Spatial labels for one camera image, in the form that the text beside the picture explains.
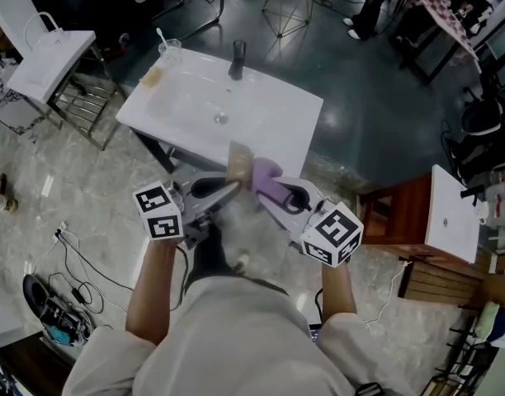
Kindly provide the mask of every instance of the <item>sleeve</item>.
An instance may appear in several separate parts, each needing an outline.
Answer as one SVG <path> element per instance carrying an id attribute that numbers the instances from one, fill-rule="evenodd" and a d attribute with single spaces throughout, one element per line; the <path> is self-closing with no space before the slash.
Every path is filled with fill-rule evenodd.
<path id="1" fill-rule="evenodd" d="M 121 330 L 98 328 L 69 375 L 63 396 L 131 394 L 134 378 L 155 345 Z"/>
<path id="2" fill-rule="evenodd" d="M 320 330 L 317 345 L 355 389 L 375 382 L 387 395 L 414 396 L 356 314 L 333 315 Z"/>

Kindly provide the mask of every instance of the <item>checkered cloth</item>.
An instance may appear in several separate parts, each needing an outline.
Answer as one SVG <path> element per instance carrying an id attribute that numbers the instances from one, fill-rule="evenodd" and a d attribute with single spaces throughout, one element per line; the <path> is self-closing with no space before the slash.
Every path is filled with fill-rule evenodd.
<path id="1" fill-rule="evenodd" d="M 454 30 L 457 36 L 470 47 L 469 39 L 467 38 L 467 32 L 465 28 L 461 25 L 458 18 L 452 13 L 451 1 L 450 0 L 409 0 L 408 6 L 425 6 L 430 7 L 437 15 Z M 464 49 L 460 48 L 453 57 L 453 62 L 464 61 L 467 59 L 467 55 L 470 56 Z"/>

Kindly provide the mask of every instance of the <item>blue object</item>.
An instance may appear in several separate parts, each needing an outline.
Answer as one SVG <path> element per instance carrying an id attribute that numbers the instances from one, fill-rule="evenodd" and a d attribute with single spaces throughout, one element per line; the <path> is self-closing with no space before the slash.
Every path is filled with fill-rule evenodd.
<path id="1" fill-rule="evenodd" d="M 67 345 L 71 343 L 71 337 L 66 332 L 62 332 L 56 326 L 52 326 L 49 330 L 50 335 L 55 341 L 61 343 L 62 345 Z"/>
<path id="2" fill-rule="evenodd" d="M 494 342 L 505 334 L 505 307 L 500 307 L 497 316 L 494 318 L 493 330 L 489 334 L 487 341 Z"/>

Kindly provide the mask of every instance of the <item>drain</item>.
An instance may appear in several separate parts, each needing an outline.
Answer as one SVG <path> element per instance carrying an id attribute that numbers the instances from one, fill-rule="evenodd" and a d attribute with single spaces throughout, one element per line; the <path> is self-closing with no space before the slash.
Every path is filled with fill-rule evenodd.
<path id="1" fill-rule="evenodd" d="M 225 125 L 229 121 L 229 117 L 223 113 L 218 113 L 214 116 L 214 122 L 218 125 Z"/>

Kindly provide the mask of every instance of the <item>glass cup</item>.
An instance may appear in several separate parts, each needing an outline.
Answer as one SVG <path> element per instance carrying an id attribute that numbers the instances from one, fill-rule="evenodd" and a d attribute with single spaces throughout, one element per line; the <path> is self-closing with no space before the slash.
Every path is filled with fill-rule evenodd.
<path id="1" fill-rule="evenodd" d="M 182 63 L 181 41 L 167 40 L 167 46 L 164 43 L 159 44 L 159 54 L 164 62 L 164 68 L 179 66 Z"/>

